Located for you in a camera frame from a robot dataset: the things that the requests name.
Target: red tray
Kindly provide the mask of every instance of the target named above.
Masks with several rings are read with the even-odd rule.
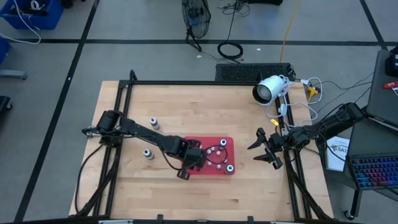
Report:
[[[195,137],[195,136],[186,136],[185,139],[195,139],[201,142],[201,146],[203,150],[207,149],[208,147],[214,145],[220,145],[220,141],[222,139],[226,140],[226,146],[224,150],[227,151],[227,163],[224,163],[223,160],[225,158],[224,150],[221,150],[221,154],[218,156],[216,152],[218,151],[218,147],[215,147],[215,150],[209,155],[207,158],[213,162],[219,163],[221,162],[221,169],[217,169],[216,164],[208,165],[206,161],[205,165],[197,171],[196,169],[188,169],[187,172],[190,174],[200,174],[200,175],[232,175],[235,173],[235,157],[234,157],[234,141],[232,138],[229,137]],[[228,165],[232,165],[234,167],[233,171],[229,174],[225,174],[225,168]]]

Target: black rubber wheel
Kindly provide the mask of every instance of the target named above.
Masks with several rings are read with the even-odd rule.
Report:
[[[11,110],[11,109],[12,109],[12,104],[11,104],[11,103],[8,103],[6,109],[7,109],[7,110]]]
[[[349,220],[349,221],[353,221],[354,220],[354,216],[351,215],[351,210],[345,210],[344,211],[344,216]]]
[[[72,0],[61,0],[61,4],[65,9],[70,9],[73,6]]]

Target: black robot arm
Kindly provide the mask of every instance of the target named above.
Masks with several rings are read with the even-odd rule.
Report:
[[[275,155],[276,152],[301,149],[310,144],[312,139],[322,138],[324,141],[328,140],[352,127],[363,118],[364,113],[355,103],[347,103],[340,106],[335,114],[327,116],[313,125],[292,128],[283,136],[280,136],[279,133],[274,133],[267,139],[264,130],[259,128],[256,132],[257,141],[249,146],[248,149],[254,149],[264,144],[266,153],[255,157],[254,160],[272,163],[275,169],[279,169],[283,163]]]
[[[186,140],[180,136],[164,136],[150,130],[135,121],[126,118],[118,111],[104,111],[95,128],[81,130],[101,135],[100,144],[108,147],[118,147],[122,138],[139,138],[158,146],[163,154],[182,161],[181,169],[177,169],[177,177],[188,180],[187,169],[200,170],[206,161],[206,152],[199,149],[201,142]]]

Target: blue bin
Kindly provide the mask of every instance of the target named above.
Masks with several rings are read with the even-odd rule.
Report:
[[[19,9],[30,7],[30,0],[16,0]],[[39,5],[45,4],[47,6],[47,16],[26,16],[21,15],[24,21],[32,28],[37,27],[43,30],[53,30],[61,18],[63,7],[60,0],[36,0]],[[6,4],[0,11],[0,17],[3,17],[15,29],[28,29],[28,27],[21,21],[18,15],[10,15],[8,12],[12,9],[14,0],[7,0]]]
[[[0,64],[4,60],[7,55],[8,50],[10,49],[10,44],[0,37]]]

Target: gray floor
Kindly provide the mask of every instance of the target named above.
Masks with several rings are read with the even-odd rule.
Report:
[[[79,39],[94,0],[76,1],[65,10],[57,29],[41,31],[45,39]],[[185,38],[181,0],[101,0],[88,39],[160,40]],[[230,16],[217,6],[227,0],[208,0],[212,20],[204,39],[228,35]],[[377,41],[357,0],[301,0],[288,40]],[[396,0],[367,0],[385,41],[397,41]],[[295,1],[277,7],[256,4],[247,17],[236,18],[231,39],[283,40]],[[16,38],[33,38],[0,20],[0,31]],[[219,55],[216,45],[203,51]],[[0,222],[13,221],[43,143],[55,105],[67,77],[77,44],[12,44],[2,69],[25,70],[27,80],[0,79],[0,95],[12,98],[14,109],[0,129]],[[245,63],[278,62],[280,45],[243,45]],[[369,75],[377,51],[372,46],[288,45],[284,62],[294,65],[298,78],[318,77],[350,86]],[[80,129],[89,125],[103,80],[126,79],[134,69],[140,80],[214,80],[218,62],[186,44],[85,44],[78,62],[49,151],[24,220],[68,215],[86,139]],[[340,103],[355,101],[367,86],[348,91],[319,113],[322,118]],[[341,93],[324,85],[325,99],[313,105],[319,110]],[[358,101],[367,102],[368,95]],[[342,133],[348,138],[349,131]],[[336,218],[351,205],[353,190],[327,179]],[[396,223],[397,202],[366,192],[356,222]]]

